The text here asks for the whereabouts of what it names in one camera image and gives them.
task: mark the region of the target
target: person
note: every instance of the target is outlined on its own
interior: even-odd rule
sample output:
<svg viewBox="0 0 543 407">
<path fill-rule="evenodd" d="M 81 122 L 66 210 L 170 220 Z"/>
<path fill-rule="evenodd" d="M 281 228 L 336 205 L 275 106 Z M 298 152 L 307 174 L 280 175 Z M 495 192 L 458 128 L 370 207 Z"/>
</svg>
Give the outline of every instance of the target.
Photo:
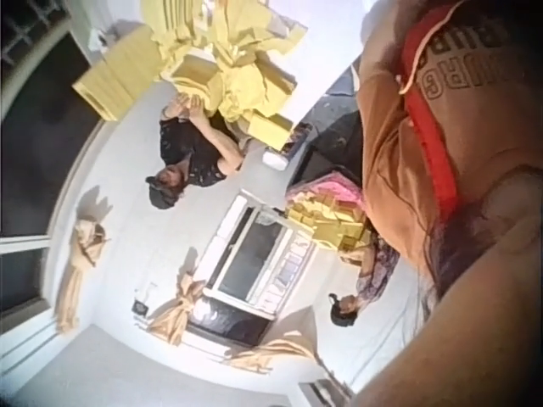
<svg viewBox="0 0 543 407">
<path fill-rule="evenodd" d="M 400 259 L 400 254 L 377 234 L 368 220 L 366 229 L 370 232 L 366 246 L 339 254 L 344 262 L 359 264 L 361 269 L 356 280 L 356 295 L 338 299 L 336 294 L 328 294 L 332 304 L 330 320 L 335 326 L 353 326 L 358 315 L 381 298 Z"/>
<path fill-rule="evenodd" d="M 180 93 L 160 116 L 160 157 L 165 167 L 145 181 L 151 204 L 169 209 L 187 186 L 211 187 L 236 174 L 244 151 L 219 113 L 208 119 L 200 98 Z"/>
<path fill-rule="evenodd" d="M 526 405 L 543 366 L 540 12 L 436 4 L 390 2 L 357 101 L 367 215 L 439 301 L 351 405 Z"/>
</svg>

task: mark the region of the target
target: red strap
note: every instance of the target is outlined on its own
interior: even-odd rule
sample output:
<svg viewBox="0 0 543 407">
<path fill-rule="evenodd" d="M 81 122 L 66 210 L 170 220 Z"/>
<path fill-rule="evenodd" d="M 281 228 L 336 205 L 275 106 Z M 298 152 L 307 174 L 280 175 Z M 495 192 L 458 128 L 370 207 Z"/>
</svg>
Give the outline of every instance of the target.
<svg viewBox="0 0 543 407">
<path fill-rule="evenodd" d="M 453 6 L 454 4 L 433 9 L 411 29 L 402 52 L 404 78 L 408 78 L 411 73 L 417 49 L 426 46 L 426 44 L 422 44 L 424 37 L 433 27 L 443 21 Z M 442 221 L 446 221 L 458 207 L 459 197 L 456 190 L 456 179 L 443 142 L 441 127 L 416 83 L 407 91 L 405 99 L 407 111 L 423 147 L 428 172 L 432 178 L 434 194 L 439 206 L 439 217 Z"/>
</svg>

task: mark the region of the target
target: tan curtain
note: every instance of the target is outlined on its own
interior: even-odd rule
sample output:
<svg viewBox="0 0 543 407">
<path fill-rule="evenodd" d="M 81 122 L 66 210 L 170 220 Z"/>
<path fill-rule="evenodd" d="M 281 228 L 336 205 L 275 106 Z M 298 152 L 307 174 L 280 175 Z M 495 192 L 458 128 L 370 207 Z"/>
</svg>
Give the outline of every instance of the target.
<svg viewBox="0 0 543 407">
<path fill-rule="evenodd" d="M 70 269 L 59 293 L 57 328 L 66 333 L 78 326 L 77 305 L 83 275 L 96 266 L 106 236 L 104 228 L 95 220 L 78 220 L 71 242 Z"/>
<path fill-rule="evenodd" d="M 179 346 L 188 317 L 202 296 L 204 287 L 205 282 L 196 282 L 192 273 L 185 273 L 177 283 L 176 302 L 151 322 L 148 331 L 171 345 Z"/>
<path fill-rule="evenodd" d="M 266 374 L 272 371 L 272 360 L 280 356 L 301 356 L 316 361 L 315 349 L 311 343 L 301 335 L 287 334 L 251 350 L 235 354 L 225 360 L 226 365 Z"/>
</svg>

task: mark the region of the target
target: black shirt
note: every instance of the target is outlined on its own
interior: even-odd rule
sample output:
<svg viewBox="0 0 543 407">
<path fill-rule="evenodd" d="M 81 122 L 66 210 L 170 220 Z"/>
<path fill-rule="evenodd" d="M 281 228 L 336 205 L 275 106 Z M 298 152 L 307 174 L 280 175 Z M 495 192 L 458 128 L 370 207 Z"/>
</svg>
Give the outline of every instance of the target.
<svg viewBox="0 0 543 407">
<path fill-rule="evenodd" d="M 210 123 L 235 141 L 218 113 L 210 119 Z M 188 120 L 173 118 L 160 121 L 160 157 L 166 165 L 174 165 L 188 158 L 188 185 L 210 187 L 227 177 L 217 165 L 221 153 Z"/>
</svg>

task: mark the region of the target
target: patterned dress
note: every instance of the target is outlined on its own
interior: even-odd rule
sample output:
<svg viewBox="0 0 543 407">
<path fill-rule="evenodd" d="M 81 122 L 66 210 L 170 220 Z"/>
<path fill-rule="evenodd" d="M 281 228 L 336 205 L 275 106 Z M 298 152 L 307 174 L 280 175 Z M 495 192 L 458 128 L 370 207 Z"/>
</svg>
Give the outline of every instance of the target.
<svg viewBox="0 0 543 407">
<path fill-rule="evenodd" d="M 371 244 L 375 248 L 373 251 L 375 256 L 373 270 L 364 276 L 360 276 L 356 282 L 358 298 L 365 303 L 372 303 L 381 297 L 400 258 L 400 254 L 381 237 L 374 238 Z"/>
</svg>

